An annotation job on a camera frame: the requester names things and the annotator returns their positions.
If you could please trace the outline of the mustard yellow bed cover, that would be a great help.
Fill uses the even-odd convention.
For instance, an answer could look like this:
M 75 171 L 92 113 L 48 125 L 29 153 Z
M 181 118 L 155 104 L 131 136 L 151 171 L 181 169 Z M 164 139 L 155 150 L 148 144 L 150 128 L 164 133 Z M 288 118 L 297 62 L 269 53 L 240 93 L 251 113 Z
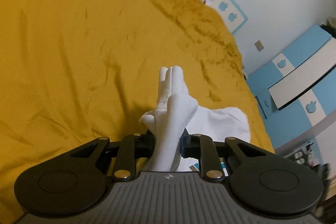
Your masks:
M 144 131 L 159 69 L 174 65 L 201 106 L 240 108 L 273 151 L 234 37 L 202 0 L 1 0 L 1 223 L 23 214 L 24 170 Z

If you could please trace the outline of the blue and white wardrobe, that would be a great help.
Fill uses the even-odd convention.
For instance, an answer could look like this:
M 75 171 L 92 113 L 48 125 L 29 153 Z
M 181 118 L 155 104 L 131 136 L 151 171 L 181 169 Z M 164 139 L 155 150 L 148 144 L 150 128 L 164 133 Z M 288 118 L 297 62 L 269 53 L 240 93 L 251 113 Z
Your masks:
M 311 26 L 247 84 L 272 146 L 286 145 L 335 111 L 335 38 Z

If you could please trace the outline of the beige wall switch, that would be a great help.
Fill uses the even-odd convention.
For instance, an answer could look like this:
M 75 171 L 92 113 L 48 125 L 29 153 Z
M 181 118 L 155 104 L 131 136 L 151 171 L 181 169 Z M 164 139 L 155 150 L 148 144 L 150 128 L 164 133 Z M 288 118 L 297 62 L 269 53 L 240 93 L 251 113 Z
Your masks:
M 263 49 L 264 49 L 264 46 L 262 44 L 262 42 L 260 40 L 258 40 L 256 43 L 255 43 L 255 47 L 256 49 L 261 52 Z

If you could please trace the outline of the shelf with toys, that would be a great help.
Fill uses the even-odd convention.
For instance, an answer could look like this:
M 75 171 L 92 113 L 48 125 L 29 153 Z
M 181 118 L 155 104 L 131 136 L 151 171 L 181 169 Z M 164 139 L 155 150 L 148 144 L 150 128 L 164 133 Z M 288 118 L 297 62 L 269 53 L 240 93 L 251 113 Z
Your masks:
M 321 150 L 315 138 L 303 143 L 293 151 L 284 156 L 284 158 L 304 165 L 309 168 L 315 168 L 318 165 L 323 166 L 326 161 L 322 158 Z

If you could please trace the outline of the white t-shirt with print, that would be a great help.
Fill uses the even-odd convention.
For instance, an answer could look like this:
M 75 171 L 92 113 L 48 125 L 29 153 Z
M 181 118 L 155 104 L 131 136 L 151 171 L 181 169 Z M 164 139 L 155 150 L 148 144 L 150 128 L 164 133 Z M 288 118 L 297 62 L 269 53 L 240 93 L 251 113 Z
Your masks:
M 144 167 L 148 171 L 184 172 L 196 164 L 195 159 L 181 156 L 184 131 L 220 142 L 230 136 L 251 140 L 247 116 L 236 107 L 210 110 L 199 106 L 189 95 L 179 66 L 160 69 L 157 106 L 139 121 L 155 136 L 153 156 Z

